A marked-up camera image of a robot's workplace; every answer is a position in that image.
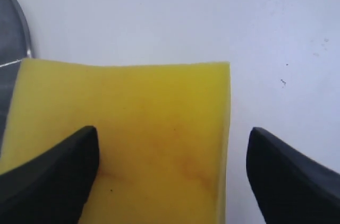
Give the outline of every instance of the white table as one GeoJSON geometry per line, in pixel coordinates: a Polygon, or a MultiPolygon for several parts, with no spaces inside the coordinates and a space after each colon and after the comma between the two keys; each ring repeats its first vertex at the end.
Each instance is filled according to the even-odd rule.
{"type": "Polygon", "coordinates": [[[340,171],[338,0],[18,1],[41,58],[231,62],[228,224],[264,223],[245,172],[253,126],[340,171]]]}

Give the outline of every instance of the yellow sponge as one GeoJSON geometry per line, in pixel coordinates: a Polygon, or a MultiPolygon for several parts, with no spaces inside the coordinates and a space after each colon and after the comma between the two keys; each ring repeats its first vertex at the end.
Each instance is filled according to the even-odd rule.
{"type": "Polygon", "coordinates": [[[225,223],[228,63],[21,64],[0,173],[85,125],[101,163],[81,224],[225,223]]]}

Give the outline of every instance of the metal rim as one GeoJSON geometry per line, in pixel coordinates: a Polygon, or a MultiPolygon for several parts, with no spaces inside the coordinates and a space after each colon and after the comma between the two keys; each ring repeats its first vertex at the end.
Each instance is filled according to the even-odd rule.
{"type": "Polygon", "coordinates": [[[28,28],[28,24],[27,24],[27,20],[26,17],[23,13],[23,10],[19,4],[19,2],[17,0],[10,0],[15,8],[15,11],[20,19],[21,25],[22,25],[22,29],[23,29],[23,34],[25,37],[25,44],[26,44],[26,56],[29,58],[33,58],[34,54],[33,54],[33,50],[32,50],[32,43],[31,43],[31,35],[30,35],[30,31],[28,28]]]}

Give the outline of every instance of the white surface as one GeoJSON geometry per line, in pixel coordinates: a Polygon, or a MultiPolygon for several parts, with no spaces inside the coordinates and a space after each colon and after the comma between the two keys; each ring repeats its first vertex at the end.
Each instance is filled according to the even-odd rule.
{"type": "Polygon", "coordinates": [[[231,62],[228,224],[264,223],[245,172],[253,126],[340,171],[338,0],[19,3],[41,58],[97,65],[231,62]]]}

